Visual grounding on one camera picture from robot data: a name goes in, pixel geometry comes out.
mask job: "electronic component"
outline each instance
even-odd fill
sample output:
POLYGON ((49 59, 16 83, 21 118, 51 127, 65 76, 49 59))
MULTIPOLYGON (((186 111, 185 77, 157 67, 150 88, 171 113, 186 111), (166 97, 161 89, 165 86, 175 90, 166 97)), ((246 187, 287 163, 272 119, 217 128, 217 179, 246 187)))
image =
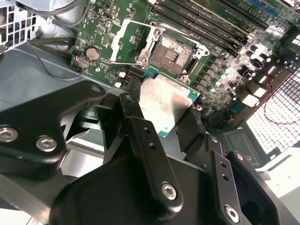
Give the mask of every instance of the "electronic component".
POLYGON ((100 58, 100 50, 97 49, 96 47, 88 47, 88 49, 85 52, 86 57, 90 61, 96 61, 100 58))
MULTIPOLYGON (((98 60, 81 57, 86 73, 113 86, 121 82, 126 90, 133 77, 145 81, 145 71, 155 68, 206 95, 202 115, 209 106, 222 108, 210 115, 212 127, 221 126, 233 107, 228 86, 230 91, 246 87, 273 65, 270 77, 276 79, 281 47, 300 54, 300 16, 276 1, 114 0, 109 6, 106 0, 96 1, 75 44, 80 56, 91 46, 101 50, 98 60), (288 43, 282 43, 283 36, 288 43), (131 68, 139 72, 131 73, 131 68)), ((287 61, 284 68, 297 70, 295 57, 284 57, 281 64, 287 61)))
POLYGON ((259 55, 265 62, 271 62, 271 58, 265 54, 260 54, 259 55))
POLYGON ((216 89, 215 89, 214 87, 212 87, 212 86, 210 86, 208 89, 209 89, 209 91, 210 91, 211 93, 215 93, 215 91, 216 91, 216 89))
POLYGON ((230 95, 230 97, 231 97, 231 99, 232 99, 233 101, 236 100, 236 96, 235 96, 234 94, 230 93, 229 95, 230 95))
POLYGON ((145 119, 150 120, 156 132, 165 137, 199 95, 181 82, 149 67, 141 86, 139 104, 145 119))
POLYGON ((261 87, 261 85, 255 83, 254 81, 251 81, 247 85, 247 87, 253 95, 255 95, 256 97, 259 97, 259 98, 261 98, 267 92, 266 89, 264 89, 263 87, 261 87))
POLYGON ((192 47, 163 34, 150 58, 150 64, 179 75, 193 54, 192 47))
POLYGON ((233 83, 229 83, 229 86, 231 87, 232 90, 236 90, 236 86, 233 83))

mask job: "black metal bracket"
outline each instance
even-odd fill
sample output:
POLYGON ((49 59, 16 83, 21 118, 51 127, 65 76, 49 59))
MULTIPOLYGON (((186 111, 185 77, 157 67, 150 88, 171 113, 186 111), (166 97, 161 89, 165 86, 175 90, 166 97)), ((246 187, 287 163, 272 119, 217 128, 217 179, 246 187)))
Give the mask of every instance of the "black metal bracket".
POLYGON ((227 159, 233 167, 240 205, 252 224, 298 224, 245 156, 231 151, 227 159))
MULTIPOLYGON (((0 112, 0 173, 31 179, 54 175, 66 155, 74 117, 101 103, 105 94, 97 84, 83 81, 0 112)), ((78 134, 73 131, 72 137, 78 134)))

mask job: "hole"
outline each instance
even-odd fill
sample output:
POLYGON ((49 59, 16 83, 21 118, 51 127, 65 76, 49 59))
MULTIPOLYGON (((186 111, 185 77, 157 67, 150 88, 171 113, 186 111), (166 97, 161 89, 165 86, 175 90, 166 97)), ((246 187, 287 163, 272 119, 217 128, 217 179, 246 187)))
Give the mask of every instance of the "hole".
POLYGON ((21 30, 21 37, 20 37, 21 41, 25 40, 25 30, 21 30))
POLYGON ((126 98, 131 101, 131 102, 134 102, 135 100, 130 96, 130 95, 126 95, 126 98))
POLYGON ((15 22, 15 31, 20 30, 21 26, 19 22, 15 22))
POLYGON ((150 143, 150 144, 149 144, 149 147, 150 147, 151 149, 154 149, 154 150, 156 149, 156 146, 155 146, 155 144, 153 144, 153 143, 150 143))
POLYGON ((1 43, 6 42, 6 34, 1 34, 1 43))
POLYGON ((31 34, 30 30, 28 30, 28 31, 27 31, 27 39, 28 39, 28 40, 31 39, 31 38, 30 38, 30 34, 31 34))
POLYGON ((31 25, 35 25, 35 24, 36 24, 36 21, 37 21, 37 18, 36 18, 36 17, 33 17, 33 18, 32 18, 32 24, 31 24, 31 25))
POLYGON ((229 178, 228 178, 228 177, 226 177, 226 175, 225 175, 225 174, 222 174, 222 177, 224 178, 224 180, 226 180, 226 181, 229 181, 229 178))
POLYGON ((18 44, 18 43, 20 43, 20 39, 19 39, 19 33, 17 32, 17 33, 15 33, 15 45, 16 44, 18 44))
POLYGON ((221 162, 221 165, 224 167, 224 168, 226 168, 227 166, 223 163, 223 162, 221 162))
POLYGON ((144 127, 144 131, 145 131, 146 133, 150 133, 150 130, 149 130, 147 127, 144 127))
POLYGON ((112 122, 112 120, 113 119, 110 116, 105 116, 105 117, 101 118, 102 123, 105 125, 110 124, 112 122))

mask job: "silver screw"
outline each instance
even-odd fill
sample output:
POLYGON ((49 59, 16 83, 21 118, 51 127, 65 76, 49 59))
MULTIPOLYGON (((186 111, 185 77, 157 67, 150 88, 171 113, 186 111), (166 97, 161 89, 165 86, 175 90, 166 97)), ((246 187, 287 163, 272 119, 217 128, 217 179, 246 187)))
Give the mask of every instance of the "silver screw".
POLYGON ((156 29, 156 30, 155 30, 155 34, 156 34, 156 35, 161 35, 161 31, 160 31, 159 29, 156 29))
POLYGON ((148 62, 148 58, 147 57, 142 58, 142 62, 148 62))
POLYGON ((234 223, 240 221, 238 213, 230 205, 225 205, 225 212, 234 223))
POLYGON ((215 142, 215 143, 218 142, 218 140, 217 140, 217 138, 216 138, 215 136, 211 135, 210 138, 211 138, 211 140, 212 140, 213 142, 215 142))
POLYGON ((51 137, 40 137, 36 142, 36 147, 41 151, 50 152, 56 149, 57 143, 51 137))
POLYGON ((176 190, 171 184, 163 184, 161 190, 167 199, 174 200, 176 198, 176 190))
POLYGON ((239 160, 243 161, 243 156, 241 156, 239 153, 236 154, 236 156, 239 158, 239 160))
POLYGON ((17 139, 19 133, 11 127, 0 127, 0 142, 12 142, 17 139))

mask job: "cable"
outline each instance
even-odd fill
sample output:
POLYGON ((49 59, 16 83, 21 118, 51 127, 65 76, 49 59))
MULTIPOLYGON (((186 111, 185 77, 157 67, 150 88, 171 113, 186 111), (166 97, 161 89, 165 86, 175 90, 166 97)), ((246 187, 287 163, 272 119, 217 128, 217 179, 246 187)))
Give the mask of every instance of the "cable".
POLYGON ((51 15, 59 15, 59 14, 66 13, 66 12, 70 11, 71 9, 75 8, 79 3, 80 3, 80 0, 74 0, 70 4, 68 4, 64 7, 58 8, 56 10, 53 10, 53 11, 38 11, 38 10, 35 10, 35 9, 33 9, 29 6, 25 6, 25 5, 24 5, 24 8, 32 14, 51 16, 51 15))
POLYGON ((62 77, 58 77, 58 76, 53 75, 53 74, 47 69, 47 67, 45 66, 44 62, 43 62, 42 59, 39 57, 38 53, 36 52, 36 50, 34 49, 34 47, 30 44, 30 42, 27 41, 27 43, 29 44, 29 46, 30 46, 31 50, 33 51, 33 53, 35 54, 36 58, 37 58, 37 59, 39 60, 39 62, 42 64, 42 67, 44 68, 44 70, 47 72, 47 74, 48 74, 50 77, 52 77, 52 78, 54 78, 54 79, 56 79, 56 80, 60 80, 60 81, 73 81, 73 80, 75 80, 75 79, 78 79, 79 77, 81 77, 81 76, 84 74, 84 72, 85 72, 85 71, 84 71, 84 67, 83 67, 82 63, 78 61, 77 63, 79 64, 79 66, 80 66, 81 69, 82 69, 82 71, 81 71, 81 73, 80 73, 79 75, 77 75, 77 76, 75 76, 75 77, 71 77, 71 78, 62 78, 62 77))
POLYGON ((66 26, 71 26, 71 27, 77 26, 77 25, 79 25, 79 24, 84 20, 84 18, 86 17, 86 15, 87 15, 87 13, 88 13, 88 11, 89 11, 89 9, 90 9, 90 2, 91 2, 91 0, 88 1, 87 6, 86 6, 86 8, 85 8, 85 10, 84 10, 84 12, 83 12, 83 14, 82 14, 82 16, 81 16, 80 19, 79 19, 78 21, 76 21, 76 22, 68 23, 68 22, 66 22, 66 21, 64 21, 64 20, 62 20, 62 19, 60 19, 60 18, 59 18, 58 16, 56 16, 56 15, 53 16, 53 17, 57 20, 58 23, 62 23, 62 24, 64 24, 64 25, 66 25, 66 26))
POLYGON ((266 113, 267 103, 268 103, 269 100, 271 100, 274 97, 274 90, 273 90, 273 87, 272 87, 272 84, 271 84, 270 75, 268 74, 267 71, 266 71, 266 75, 267 75, 267 78, 268 78, 268 81, 269 81, 269 86, 270 86, 270 89, 271 89, 271 95, 266 99, 266 103, 263 106, 263 114, 264 114, 265 118, 267 119, 267 121, 269 121, 270 123, 275 123, 276 125, 291 125, 291 124, 300 122, 300 119, 294 120, 294 121, 292 121, 290 123, 288 123, 288 122, 286 122, 286 123, 276 122, 276 121, 270 119, 267 116, 267 113, 266 113))
POLYGON ((75 45, 76 38, 73 37, 54 37, 54 38, 41 38, 32 39, 29 41, 35 45, 75 45))

